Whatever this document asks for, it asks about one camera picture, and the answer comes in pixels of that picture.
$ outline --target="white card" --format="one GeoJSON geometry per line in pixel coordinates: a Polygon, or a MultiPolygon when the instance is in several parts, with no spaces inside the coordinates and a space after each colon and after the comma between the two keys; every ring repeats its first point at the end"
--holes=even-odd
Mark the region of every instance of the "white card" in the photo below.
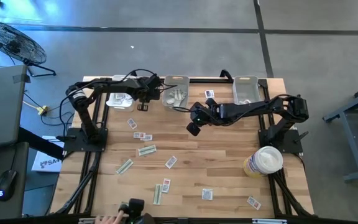
{"type": "Polygon", "coordinates": [[[162,184],[162,193],[168,193],[169,186],[171,185],[171,180],[164,178],[164,183],[162,184]]]}
{"type": "Polygon", "coordinates": [[[132,129],[135,129],[137,127],[137,124],[135,123],[135,121],[131,118],[129,120],[127,120],[127,123],[129,124],[129,126],[132,128],[132,129]]]}
{"type": "Polygon", "coordinates": [[[212,189],[203,189],[201,199],[203,200],[212,200],[213,192],[212,189]]]}
{"type": "Polygon", "coordinates": [[[252,196],[249,196],[247,200],[248,204],[250,204],[252,207],[254,207],[256,210],[260,209],[260,206],[262,206],[258,201],[256,201],[252,196]]]}
{"type": "Polygon", "coordinates": [[[134,133],[134,138],[144,138],[145,135],[146,133],[134,133]]]}
{"type": "Polygon", "coordinates": [[[144,138],[141,138],[140,140],[142,140],[142,141],[151,141],[151,140],[153,140],[153,135],[152,134],[145,134],[144,138]]]}
{"type": "Polygon", "coordinates": [[[168,169],[171,169],[172,166],[177,162],[177,158],[175,156],[172,156],[167,163],[165,163],[165,166],[168,167],[168,169]]]}
{"type": "Polygon", "coordinates": [[[213,90],[205,90],[205,97],[207,98],[214,98],[215,94],[213,90]]]}

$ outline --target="computer mouse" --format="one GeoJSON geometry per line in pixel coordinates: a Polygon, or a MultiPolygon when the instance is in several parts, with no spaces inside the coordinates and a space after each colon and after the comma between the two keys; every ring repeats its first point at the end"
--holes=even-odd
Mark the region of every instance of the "computer mouse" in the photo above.
{"type": "Polygon", "coordinates": [[[0,176],[0,201],[5,202],[13,196],[17,172],[7,170],[0,176]]]}

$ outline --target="human hand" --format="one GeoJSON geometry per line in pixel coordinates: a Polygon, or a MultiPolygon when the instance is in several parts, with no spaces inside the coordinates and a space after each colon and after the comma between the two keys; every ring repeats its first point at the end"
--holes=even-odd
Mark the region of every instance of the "human hand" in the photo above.
{"type": "Polygon", "coordinates": [[[94,224],[119,224],[122,220],[122,216],[124,216],[123,211],[119,211],[117,218],[104,216],[102,220],[100,220],[100,216],[98,215],[94,219],[94,224]]]}

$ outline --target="plastic tray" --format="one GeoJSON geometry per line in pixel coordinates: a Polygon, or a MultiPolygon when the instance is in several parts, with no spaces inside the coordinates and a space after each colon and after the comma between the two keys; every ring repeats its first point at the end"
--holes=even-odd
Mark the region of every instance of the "plastic tray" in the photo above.
{"type": "MultiPolygon", "coordinates": [[[[125,75],[115,75],[112,77],[114,81],[122,80],[125,77],[125,75]]],[[[117,103],[114,99],[116,97],[116,94],[118,93],[110,93],[109,100],[106,102],[106,104],[110,107],[112,107],[116,111],[126,111],[131,112],[134,110],[135,102],[134,100],[123,100],[122,103],[117,103]]],[[[128,94],[125,94],[126,98],[130,98],[131,96],[128,94]]]]}
{"type": "Polygon", "coordinates": [[[233,82],[234,103],[249,101],[249,103],[260,101],[258,89],[258,77],[244,76],[235,77],[233,82]]]}
{"type": "Polygon", "coordinates": [[[173,111],[172,107],[173,105],[167,104],[167,100],[171,99],[172,97],[169,95],[171,92],[175,91],[176,89],[180,89],[182,92],[186,93],[185,99],[181,101],[180,105],[181,107],[187,107],[187,102],[189,99],[189,84],[190,84],[190,78],[179,76],[179,75],[167,75],[164,79],[164,83],[167,85],[177,85],[176,87],[173,87],[169,90],[165,90],[162,93],[162,104],[164,105],[166,110],[173,111]]]}

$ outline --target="concrete floor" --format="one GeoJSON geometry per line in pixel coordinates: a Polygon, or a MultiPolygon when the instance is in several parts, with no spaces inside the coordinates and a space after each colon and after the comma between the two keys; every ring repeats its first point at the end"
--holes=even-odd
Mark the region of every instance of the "concrete floor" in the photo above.
{"type": "MultiPolygon", "coordinates": [[[[252,0],[98,2],[21,0],[13,4],[13,0],[5,0],[0,21],[82,27],[258,28],[252,0]]],[[[355,0],[259,2],[266,29],[358,30],[355,0]]],[[[58,73],[56,77],[33,78],[26,86],[36,101],[50,106],[57,106],[67,86],[83,75],[148,68],[159,74],[215,77],[225,68],[234,76],[267,76],[258,34],[24,32],[45,49],[48,58],[44,65],[58,73]]],[[[310,119],[298,129],[310,132],[303,146],[315,213],[358,221],[358,182],[345,184],[342,179],[356,171],[356,164],[341,124],[321,120],[358,90],[358,35],[267,35],[267,46],[274,77],[285,79],[290,94],[301,94],[308,100],[310,119]]],[[[12,62],[0,53],[0,65],[12,62]]],[[[21,125],[38,135],[62,131],[61,127],[44,126],[26,106],[21,125]]],[[[34,156],[32,150],[29,168],[34,156]]],[[[34,197],[48,198],[55,179],[54,174],[28,169],[23,213],[45,213],[48,200],[35,201],[34,197]]]]}

